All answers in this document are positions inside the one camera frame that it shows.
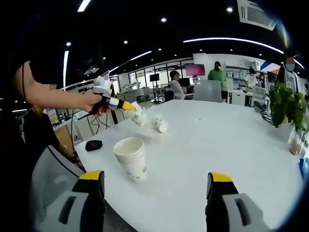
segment chair backrest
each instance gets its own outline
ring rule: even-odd
[[[261,87],[253,87],[252,89],[252,104],[254,102],[260,102],[264,103],[264,97],[267,94],[267,89],[266,88],[261,88]]]
[[[220,81],[201,80],[194,86],[194,100],[222,102]]]
[[[169,84],[174,92],[175,97],[183,97],[185,96],[182,87],[177,81],[171,81]]]
[[[234,81],[232,78],[227,78],[226,79],[226,83],[227,83],[227,89],[228,91],[232,91],[234,89]]]
[[[83,173],[53,147],[44,150],[32,172],[29,201],[34,227],[44,221],[47,207],[64,191],[72,190]]]

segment potted plant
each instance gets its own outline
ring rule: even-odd
[[[285,83],[277,82],[270,87],[269,98],[270,115],[276,128],[285,122],[292,123],[295,127],[289,144],[290,151],[296,155],[300,152],[301,140],[309,131],[304,95],[287,88]]]

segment paper cup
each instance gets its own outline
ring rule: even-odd
[[[143,109],[137,104],[137,102],[133,102],[132,105],[135,106],[135,110],[126,110],[125,117],[130,118],[135,124],[142,127],[148,120],[147,115],[143,112]]]
[[[162,119],[162,116],[160,115],[154,116],[154,118],[152,119],[152,125],[161,133],[165,133],[169,129],[168,123],[164,119]]]
[[[136,137],[123,139],[114,146],[114,154],[125,172],[135,180],[147,177],[143,140]]]

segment black hair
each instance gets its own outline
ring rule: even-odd
[[[214,65],[215,65],[215,66],[218,65],[219,67],[221,67],[220,62],[218,62],[218,61],[216,61],[216,62],[214,63]]]
[[[170,76],[170,78],[171,78],[172,81],[174,80],[174,76],[175,76],[175,75],[180,75],[180,74],[179,74],[179,72],[177,72],[177,71],[175,71],[175,70],[173,70],[173,71],[171,71],[171,72],[169,73],[169,76]]]

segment blue object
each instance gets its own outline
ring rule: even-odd
[[[305,177],[309,173],[309,159],[308,158],[300,159],[299,169],[300,169],[301,176],[303,177],[303,179],[305,179]]]

